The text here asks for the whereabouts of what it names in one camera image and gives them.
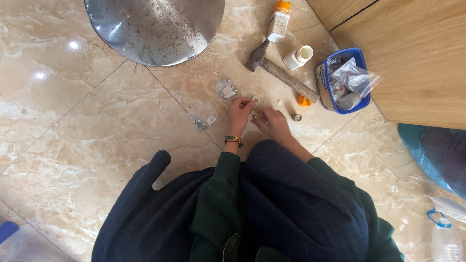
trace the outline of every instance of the green jacket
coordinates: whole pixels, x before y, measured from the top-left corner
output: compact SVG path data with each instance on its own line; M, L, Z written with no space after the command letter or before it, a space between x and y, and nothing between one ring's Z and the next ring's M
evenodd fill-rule
M364 207L369 225L369 254L366 261L403 261L403 254L391 238L395 229L377 216L370 195L358 188L354 181L335 173L320 158L313 158L307 164L341 190L354 195ZM194 235L194 243L188 261L236 262L245 219L245 207L238 189L239 167L240 158L237 155L222 152L213 176L202 185L194 220L189 228ZM256 261L290 260L277 250L261 247Z

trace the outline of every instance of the water bottle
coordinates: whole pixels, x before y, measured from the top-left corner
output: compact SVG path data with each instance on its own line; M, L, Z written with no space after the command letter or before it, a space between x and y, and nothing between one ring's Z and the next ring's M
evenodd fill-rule
M463 241L459 233L452 228L450 221L443 216L436 222L430 217L435 209L427 212L427 216L436 224L432 230L432 258L435 262L462 262Z

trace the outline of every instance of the blue plastic container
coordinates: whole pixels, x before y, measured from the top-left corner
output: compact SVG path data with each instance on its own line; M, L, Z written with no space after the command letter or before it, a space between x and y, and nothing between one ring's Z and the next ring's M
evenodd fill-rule
M343 62L347 62L349 59L354 57L356 61L356 66L364 70L367 70L366 62L364 61L364 57L363 57L363 53L361 52L359 48L355 48L355 47L337 51L329 55L329 57L325 59L325 61L318 64L317 67L315 68L315 81L317 83L317 87L319 89L322 103L325 109L330 110L330 111L335 111L338 114L343 115L343 114L352 113L354 111L358 111L368 106L370 103L370 93L365 98L363 98L357 106L355 106L351 110L343 110L336 106L335 101L333 100L333 96L331 94L330 88L329 88L330 83L329 83L329 75L327 72L329 68L327 64L327 60L332 57L341 57Z

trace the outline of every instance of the orange object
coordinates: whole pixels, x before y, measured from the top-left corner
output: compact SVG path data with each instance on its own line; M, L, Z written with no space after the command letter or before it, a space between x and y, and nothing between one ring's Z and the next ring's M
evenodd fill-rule
M296 101L298 102L298 105L300 106L310 106L312 104L311 101L309 101L307 98L303 97L302 95L299 95Z
M281 11L288 14L290 12L290 3L282 0L276 2L274 12L276 11Z

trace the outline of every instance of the wooden cabinet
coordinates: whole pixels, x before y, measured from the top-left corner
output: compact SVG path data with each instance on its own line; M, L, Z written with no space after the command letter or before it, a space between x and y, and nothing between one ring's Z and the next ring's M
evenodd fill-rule
M389 121L466 129L466 0L379 0L331 33L384 78Z
M308 0L327 30L344 22L375 0Z

